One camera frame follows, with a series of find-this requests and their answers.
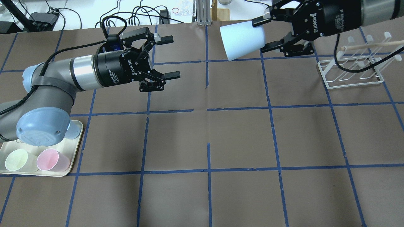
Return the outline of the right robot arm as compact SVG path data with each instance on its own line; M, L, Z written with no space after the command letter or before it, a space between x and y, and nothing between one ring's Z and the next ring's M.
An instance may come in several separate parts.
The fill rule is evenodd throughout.
M299 0L296 8L284 8L288 0L273 0L263 16L252 19L258 27L271 21L291 23L292 30L279 41L265 44L261 52L279 50L284 56L313 53L313 41L342 32L403 17L402 0Z

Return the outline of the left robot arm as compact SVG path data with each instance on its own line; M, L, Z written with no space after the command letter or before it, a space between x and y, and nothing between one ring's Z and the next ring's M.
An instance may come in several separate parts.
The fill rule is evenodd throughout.
M23 72L28 98L1 104L1 142L21 140L32 146L52 146L74 139L70 113L76 93L139 82L140 92L161 91L180 72L162 74L153 69L149 52L154 45L173 43L143 27L107 39L98 53L52 63L40 63Z

